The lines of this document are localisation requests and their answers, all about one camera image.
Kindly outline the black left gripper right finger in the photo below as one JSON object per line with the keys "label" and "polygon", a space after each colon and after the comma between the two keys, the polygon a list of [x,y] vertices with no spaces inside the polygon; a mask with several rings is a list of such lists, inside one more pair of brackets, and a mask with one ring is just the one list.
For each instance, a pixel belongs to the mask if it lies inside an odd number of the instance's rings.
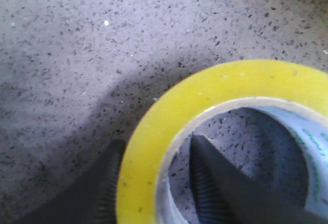
{"label": "black left gripper right finger", "polygon": [[191,138],[189,174],[200,223],[327,223],[252,181],[202,135]]}

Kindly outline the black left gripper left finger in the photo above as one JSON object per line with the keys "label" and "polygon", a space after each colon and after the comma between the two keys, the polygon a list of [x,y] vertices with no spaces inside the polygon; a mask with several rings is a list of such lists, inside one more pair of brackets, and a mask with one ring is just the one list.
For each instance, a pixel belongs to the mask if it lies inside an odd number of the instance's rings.
{"label": "black left gripper left finger", "polygon": [[124,140],[112,140],[69,188],[15,223],[117,223],[117,182],[125,149]]}

